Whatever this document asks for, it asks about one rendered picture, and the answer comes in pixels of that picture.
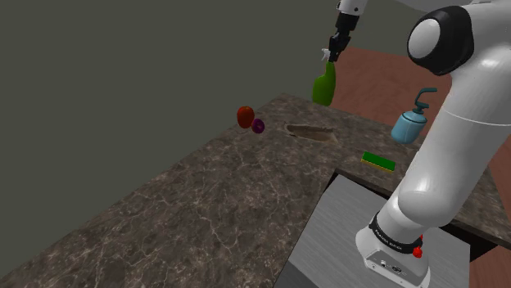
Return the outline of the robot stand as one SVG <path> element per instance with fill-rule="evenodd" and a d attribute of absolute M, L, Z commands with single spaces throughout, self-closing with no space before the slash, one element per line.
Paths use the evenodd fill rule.
<path fill-rule="evenodd" d="M 343 176 L 322 194 L 274 288 L 402 288 L 365 267 L 355 234 L 387 201 Z M 469 288 L 470 245 L 439 228 L 424 233 L 428 288 Z"/>

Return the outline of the blue soap dispenser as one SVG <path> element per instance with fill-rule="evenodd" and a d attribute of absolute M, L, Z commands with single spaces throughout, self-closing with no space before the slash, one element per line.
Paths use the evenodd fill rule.
<path fill-rule="evenodd" d="M 403 112 L 391 130 L 392 138 L 400 144 L 413 143 L 427 123 L 424 110 L 429 108 L 419 98 L 426 92 L 436 92 L 437 88 L 422 88 L 414 99 L 414 108 Z"/>

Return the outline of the green and yellow sponge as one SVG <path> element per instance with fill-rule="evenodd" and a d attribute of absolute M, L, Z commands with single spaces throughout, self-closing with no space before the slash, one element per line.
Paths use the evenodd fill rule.
<path fill-rule="evenodd" d="M 363 153 L 360 161 L 390 173 L 394 172 L 396 168 L 396 163 L 394 161 L 368 151 Z"/>

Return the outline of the red apple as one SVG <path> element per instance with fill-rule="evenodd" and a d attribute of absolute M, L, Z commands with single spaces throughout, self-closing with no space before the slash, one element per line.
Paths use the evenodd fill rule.
<path fill-rule="evenodd" d="M 242 106 L 237 111 L 237 123 L 241 128 L 250 128 L 255 118 L 255 112 L 249 106 Z"/>

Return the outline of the green spray bottle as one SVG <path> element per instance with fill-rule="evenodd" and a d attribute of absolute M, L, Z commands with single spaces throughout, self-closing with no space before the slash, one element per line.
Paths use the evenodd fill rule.
<path fill-rule="evenodd" d="M 330 106 L 336 88 L 336 70 L 333 62 L 329 60 L 330 51 L 322 49 L 323 60 L 327 59 L 325 72 L 314 80 L 312 100 L 316 104 Z"/>

